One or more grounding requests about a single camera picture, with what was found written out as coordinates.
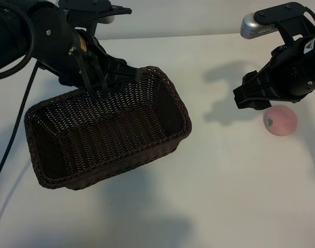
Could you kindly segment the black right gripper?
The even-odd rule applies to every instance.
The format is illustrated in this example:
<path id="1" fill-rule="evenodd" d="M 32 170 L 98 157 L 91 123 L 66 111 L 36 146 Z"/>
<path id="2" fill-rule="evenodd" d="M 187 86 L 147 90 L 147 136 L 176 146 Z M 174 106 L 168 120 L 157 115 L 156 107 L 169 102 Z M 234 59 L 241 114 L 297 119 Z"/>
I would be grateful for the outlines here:
<path id="1" fill-rule="evenodd" d="M 299 39 L 280 52 L 259 72 L 253 71 L 236 88 L 238 109 L 270 108 L 270 101 L 297 103 L 315 90 L 315 37 Z"/>

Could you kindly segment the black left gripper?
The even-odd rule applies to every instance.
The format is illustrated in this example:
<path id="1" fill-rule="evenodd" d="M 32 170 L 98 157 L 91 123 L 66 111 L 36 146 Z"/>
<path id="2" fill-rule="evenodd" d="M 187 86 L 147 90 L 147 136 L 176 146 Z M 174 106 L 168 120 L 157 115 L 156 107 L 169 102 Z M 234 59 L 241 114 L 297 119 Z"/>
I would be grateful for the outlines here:
<path id="1" fill-rule="evenodd" d="M 127 82 L 139 83 L 140 69 L 113 59 L 94 37 L 97 24 L 112 10 L 112 5 L 33 5 L 33 57 L 63 85 L 91 88 L 98 95 L 124 92 Z"/>

